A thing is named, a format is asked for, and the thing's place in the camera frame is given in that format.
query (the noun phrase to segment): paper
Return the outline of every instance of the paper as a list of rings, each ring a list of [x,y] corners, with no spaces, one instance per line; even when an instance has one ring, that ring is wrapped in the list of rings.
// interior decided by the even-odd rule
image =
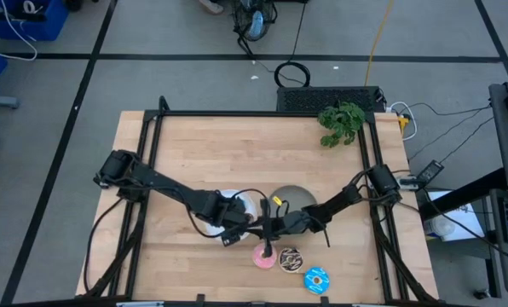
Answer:
[[[449,192],[451,191],[429,192],[428,195],[430,196],[431,200],[437,200],[438,198],[442,197],[443,195]],[[447,212],[445,215],[463,224],[469,230],[474,232],[474,234],[479,235],[481,237],[485,236],[482,230],[482,226],[479,224],[479,221],[477,220],[477,216],[474,213],[474,209],[472,208],[471,204],[461,206],[459,209]],[[455,224],[455,231],[453,231],[453,233],[450,235],[444,235],[442,237],[442,241],[465,240],[472,238],[475,238],[475,236],[471,235],[462,227]]]

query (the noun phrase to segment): gray floor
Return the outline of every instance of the gray floor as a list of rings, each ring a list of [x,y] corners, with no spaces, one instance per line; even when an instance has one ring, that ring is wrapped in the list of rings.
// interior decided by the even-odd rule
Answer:
[[[508,1],[483,0],[508,53]],[[70,14],[59,39],[36,43],[43,53],[90,53],[109,0],[85,2]],[[383,0],[312,0],[297,46],[299,55],[368,55],[384,13]],[[289,54],[301,5],[278,3],[280,17],[267,37],[252,45],[257,54]],[[241,54],[227,14],[205,14],[196,1],[119,0],[103,54]],[[26,52],[21,43],[0,40],[0,50]],[[498,56],[473,0],[397,1],[376,55]],[[280,61],[265,61],[275,68]],[[363,84],[365,62],[305,61],[312,85]],[[17,96],[17,110],[0,109],[0,298],[20,249],[78,91],[87,61],[11,61],[0,77],[0,95]],[[295,71],[283,71],[301,78]],[[388,101],[425,102],[441,112],[488,104],[488,86],[507,80],[501,63],[375,62],[370,84]],[[250,61],[104,60],[95,70],[79,110],[65,158],[49,198],[15,302],[71,298],[84,260],[99,189],[91,182],[113,142],[124,110],[157,106],[165,95],[172,109],[275,110],[273,75]],[[406,142],[412,155],[465,116],[437,117],[416,107],[419,132]],[[482,121],[482,111],[411,161],[420,171],[443,158]],[[485,125],[433,182],[458,188],[501,166],[494,125]],[[508,306],[503,299],[476,301],[471,291],[487,285],[479,259],[430,247],[442,298],[456,304]]]

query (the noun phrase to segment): pink donut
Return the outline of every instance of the pink donut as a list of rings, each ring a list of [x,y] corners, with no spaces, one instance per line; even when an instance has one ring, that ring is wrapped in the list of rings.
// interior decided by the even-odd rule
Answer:
[[[252,253],[252,261],[254,264],[260,269],[271,269],[274,264],[277,262],[277,251],[273,246],[273,253],[271,257],[264,258],[263,257],[263,249],[265,248],[265,243],[260,243],[256,247],[254,247],[254,252]]]

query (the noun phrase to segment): yellow tag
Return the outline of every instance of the yellow tag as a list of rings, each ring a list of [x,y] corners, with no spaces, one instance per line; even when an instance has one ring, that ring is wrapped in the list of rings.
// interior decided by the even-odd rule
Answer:
[[[278,198],[277,196],[273,196],[273,201],[278,206],[282,206],[282,200],[280,200],[280,198]]]

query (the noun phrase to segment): potted plant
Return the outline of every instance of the potted plant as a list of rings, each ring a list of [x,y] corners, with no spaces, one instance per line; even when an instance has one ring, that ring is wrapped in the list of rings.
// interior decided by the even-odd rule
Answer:
[[[339,102],[336,107],[327,107],[319,113],[318,121],[326,129],[333,131],[323,136],[320,145],[334,148],[344,137],[343,144],[349,145],[355,140],[356,132],[364,124],[365,114],[354,103]]]

